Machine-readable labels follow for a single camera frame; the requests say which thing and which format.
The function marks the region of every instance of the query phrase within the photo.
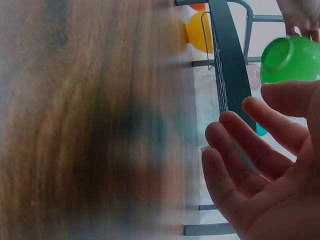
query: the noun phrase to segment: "wood grain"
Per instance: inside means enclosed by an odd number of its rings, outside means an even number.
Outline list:
[[[180,239],[197,221],[183,11],[0,1],[1,240]]]

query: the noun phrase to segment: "pink object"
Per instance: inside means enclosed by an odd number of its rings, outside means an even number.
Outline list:
[[[260,68],[256,64],[249,63],[246,66],[246,72],[248,74],[251,91],[258,90],[261,87]]]

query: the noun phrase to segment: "finger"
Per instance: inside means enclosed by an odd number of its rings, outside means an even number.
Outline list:
[[[294,25],[286,23],[286,22],[284,22],[284,25],[285,25],[285,34],[287,36],[297,35]]]
[[[220,116],[228,134],[251,160],[252,164],[268,180],[281,177],[293,165],[292,161],[275,151],[234,112],[226,112]]]
[[[310,36],[311,39],[317,43],[320,42],[320,38],[319,38],[319,31],[318,30],[311,30],[310,31]]]
[[[300,28],[300,33],[301,33],[301,36],[302,36],[302,37],[305,37],[305,38],[308,38],[308,39],[311,38],[311,36],[310,36],[310,31],[307,30],[307,29],[301,29],[301,28]]]
[[[237,190],[217,150],[214,148],[204,150],[202,166],[212,201],[231,224],[236,224],[237,214],[247,198]]]
[[[309,136],[307,127],[290,121],[258,98],[248,97],[242,105],[245,112],[266,129],[281,146],[293,155],[298,155]]]
[[[274,110],[287,116],[307,118],[314,154],[320,161],[320,81],[264,84],[261,93]]]
[[[264,84],[261,95],[274,110],[292,117],[306,118],[310,100],[320,81],[285,81]]]
[[[218,122],[210,124],[205,136],[209,145],[221,154],[226,170],[237,189],[247,197],[257,194],[268,183],[243,161],[222,124]]]

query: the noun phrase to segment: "teal object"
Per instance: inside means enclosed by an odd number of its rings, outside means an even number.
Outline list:
[[[261,82],[320,80],[320,46],[298,35],[273,40],[261,57]]]
[[[266,135],[268,132],[265,130],[262,126],[259,125],[259,123],[256,124],[256,133],[258,136],[262,137]]]

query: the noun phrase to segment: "person's hand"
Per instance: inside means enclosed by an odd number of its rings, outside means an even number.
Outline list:
[[[286,34],[301,35],[319,42],[320,0],[276,0],[282,12]]]
[[[272,149],[234,112],[205,132],[202,154],[212,201],[244,240],[320,239],[320,81],[262,86],[265,102],[249,97],[244,110],[283,147]],[[304,117],[308,127],[287,116]],[[261,173],[243,161],[234,142]]]

